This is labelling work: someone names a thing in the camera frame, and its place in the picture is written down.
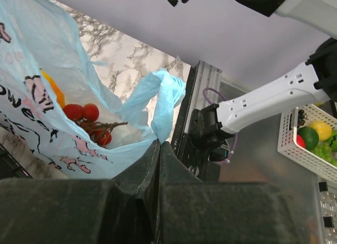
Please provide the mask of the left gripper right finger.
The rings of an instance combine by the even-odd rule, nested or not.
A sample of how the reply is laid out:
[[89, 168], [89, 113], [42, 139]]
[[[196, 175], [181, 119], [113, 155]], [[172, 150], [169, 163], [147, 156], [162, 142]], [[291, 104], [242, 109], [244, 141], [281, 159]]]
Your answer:
[[160, 150], [161, 243], [321, 243], [286, 195], [265, 182], [203, 182], [165, 142]]

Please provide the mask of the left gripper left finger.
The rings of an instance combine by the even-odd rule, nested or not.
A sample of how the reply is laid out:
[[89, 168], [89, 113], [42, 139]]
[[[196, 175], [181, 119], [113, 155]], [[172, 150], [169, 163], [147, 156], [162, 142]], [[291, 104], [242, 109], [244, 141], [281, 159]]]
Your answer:
[[1, 243], [151, 243], [160, 143], [112, 179], [1, 181]]

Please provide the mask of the light blue plastic bag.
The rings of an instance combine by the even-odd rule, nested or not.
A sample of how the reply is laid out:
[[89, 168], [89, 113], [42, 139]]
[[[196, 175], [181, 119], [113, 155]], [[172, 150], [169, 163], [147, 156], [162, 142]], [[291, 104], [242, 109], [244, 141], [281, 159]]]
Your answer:
[[[110, 179], [150, 144], [165, 142], [185, 83], [165, 69], [144, 76], [122, 102], [99, 79], [76, 21], [49, 0], [1, 0], [1, 126], [35, 156], [70, 178]], [[70, 120], [55, 84], [70, 103], [94, 103], [104, 122], [118, 122], [106, 147]]]

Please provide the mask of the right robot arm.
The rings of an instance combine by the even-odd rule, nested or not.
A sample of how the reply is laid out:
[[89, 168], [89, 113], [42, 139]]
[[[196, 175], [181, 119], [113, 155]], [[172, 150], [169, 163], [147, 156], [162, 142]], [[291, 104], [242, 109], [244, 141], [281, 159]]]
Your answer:
[[305, 23], [329, 39], [282, 77], [238, 98], [194, 110], [189, 137], [203, 154], [243, 128], [297, 106], [336, 100], [336, 0], [235, 0], [265, 16]]

